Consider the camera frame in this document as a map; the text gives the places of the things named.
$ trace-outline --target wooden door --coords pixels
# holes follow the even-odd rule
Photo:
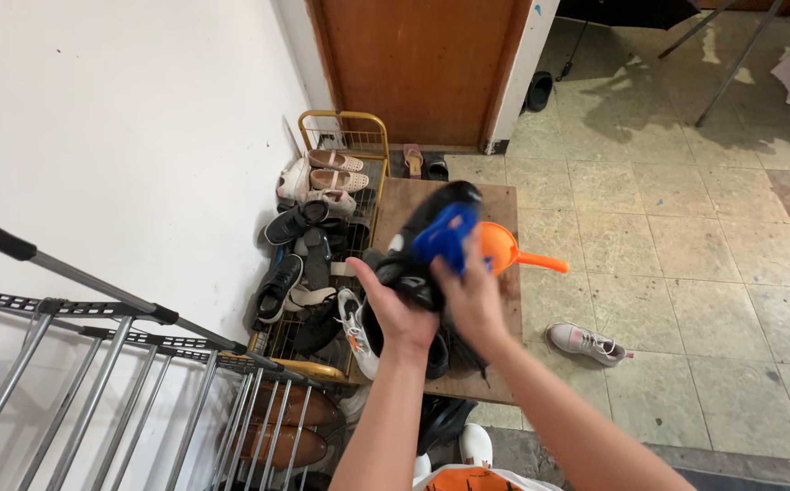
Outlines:
[[[310,0],[335,107],[394,143],[479,146],[530,0]]]

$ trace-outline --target left hand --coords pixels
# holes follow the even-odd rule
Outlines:
[[[356,271],[383,330],[383,352],[428,357],[428,348],[440,326],[440,315],[413,305],[388,286],[381,285],[364,261],[347,258],[346,263]]]

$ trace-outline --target brown leather shoe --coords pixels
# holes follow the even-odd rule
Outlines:
[[[274,384],[264,383],[259,386],[259,395],[255,400],[253,417],[250,421],[260,424],[265,418],[265,411],[268,410],[268,403],[271,400],[271,392]],[[283,392],[285,386],[280,384],[277,387],[277,394],[274,396],[274,406],[271,407],[270,421],[275,421],[283,402]],[[304,397],[307,395],[307,387],[293,385],[286,399],[286,411],[283,413],[283,425],[298,426],[301,419],[301,407],[304,406]],[[322,392],[311,391],[310,400],[307,402],[307,412],[304,414],[304,426],[321,426],[335,422],[337,419],[337,408]]]
[[[240,457],[245,461],[251,461],[255,454],[255,446],[259,444],[259,436],[261,425],[250,425],[247,429],[247,438],[244,441],[243,448],[240,450]],[[264,436],[261,441],[261,450],[259,451],[259,461],[264,462],[268,459],[268,451],[271,444],[271,435],[274,433],[274,425],[268,425],[265,428]],[[277,438],[277,443],[274,446],[274,458],[271,460],[271,465],[278,469],[285,469],[289,466],[289,460],[292,456],[292,446],[295,444],[295,436],[298,433],[298,428],[294,426],[281,426],[280,437]],[[309,466],[314,462],[319,462],[325,457],[325,452],[328,450],[325,445],[325,440],[307,428],[301,431],[301,440],[298,441],[298,449],[295,452],[295,463],[293,467]]]

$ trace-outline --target umbrella pole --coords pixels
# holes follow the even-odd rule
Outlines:
[[[686,39],[689,39],[689,38],[692,38],[693,36],[695,36],[696,32],[701,30],[701,28],[704,27],[705,25],[707,25],[707,23],[709,23],[710,21],[714,20],[716,18],[716,16],[720,15],[723,10],[727,9],[734,2],[735,2],[735,0],[726,0],[725,3],[723,3],[722,5],[717,7],[716,10],[714,10],[712,14],[710,14],[707,17],[704,17],[704,19],[701,22],[699,22],[698,25],[696,25],[695,27],[690,29],[686,34],[683,35],[682,38],[677,39],[677,41],[674,42],[674,44],[672,44],[671,47],[669,47],[668,49],[664,50],[662,52],[662,54],[659,55],[659,60],[661,60],[665,56],[671,54],[671,51],[677,49],[677,46],[682,45],[685,42]]]
[[[556,82],[561,82],[562,77],[567,77],[568,73],[570,73],[570,68],[574,66],[572,63],[574,61],[574,55],[576,54],[576,48],[580,46],[580,39],[583,38],[583,33],[586,32],[586,26],[589,25],[589,21],[587,20],[585,24],[583,24],[583,28],[580,30],[580,35],[576,37],[576,44],[574,45],[574,49],[570,50],[570,59],[568,63],[564,64],[564,68],[562,69],[562,74],[558,77],[555,77]]]
[[[731,81],[735,79],[735,75],[737,75],[738,70],[740,70],[740,66],[743,65],[743,61],[746,60],[747,55],[750,54],[750,50],[753,49],[753,45],[755,45],[755,41],[759,39],[761,33],[764,32],[765,29],[768,28],[768,25],[770,25],[771,21],[774,20],[774,16],[776,16],[776,13],[780,10],[782,3],[783,0],[774,0],[774,3],[771,5],[771,8],[768,10],[768,13],[765,14],[765,17],[761,19],[761,23],[759,24],[759,27],[755,29],[755,32],[753,32],[753,37],[750,38],[750,40],[747,42],[747,46],[743,48],[743,51],[740,53],[740,56],[737,57],[735,66],[731,67],[731,73],[728,73],[728,78],[722,84],[719,91],[716,92],[714,99],[710,101],[710,104],[704,110],[704,113],[701,114],[701,117],[698,118],[697,121],[695,121],[695,128],[700,128],[701,125],[704,124],[704,120],[706,120],[707,115],[710,114],[710,111],[714,108],[716,103],[719,102],[719,99],[720,97],[722,97],[722,94],[725,92],[725,89],[728,88],[728,84],[730,84]]]

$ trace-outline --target orange handle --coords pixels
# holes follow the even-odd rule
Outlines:
[[[559,273],[568,273],[570,265],[567,261],[557,260],[550,256],[542,256],[540,254],[532,254],[531,252],[518,251],[516,253],[516,262],[522,264],[531,264],[534,266],[548,267]]]

